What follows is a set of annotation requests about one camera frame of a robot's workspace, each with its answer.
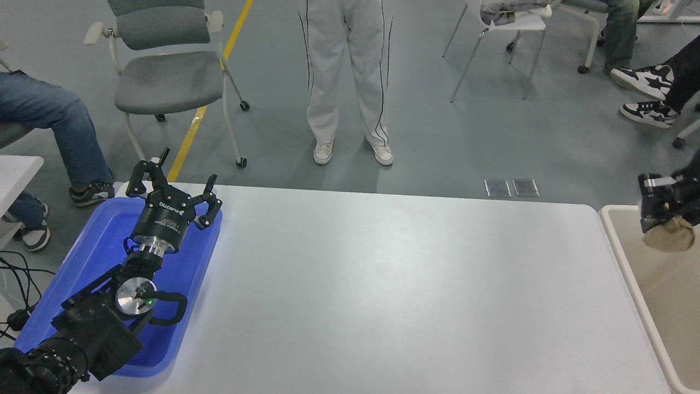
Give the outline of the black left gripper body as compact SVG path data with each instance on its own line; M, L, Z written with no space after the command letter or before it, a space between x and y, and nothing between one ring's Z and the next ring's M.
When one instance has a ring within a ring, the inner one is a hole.
M153 189L133 228L136 237L158 237L168 244L182 244L195 210L187 205L189 194L173 186Z

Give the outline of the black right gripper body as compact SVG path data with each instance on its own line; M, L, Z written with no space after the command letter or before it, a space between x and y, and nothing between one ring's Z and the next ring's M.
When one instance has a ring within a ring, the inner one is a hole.
M692 226L698 225L699 222L699 164L689 164L678 170L678 176L682 177L684 184L684 203L690 208L682 215L683 219Z

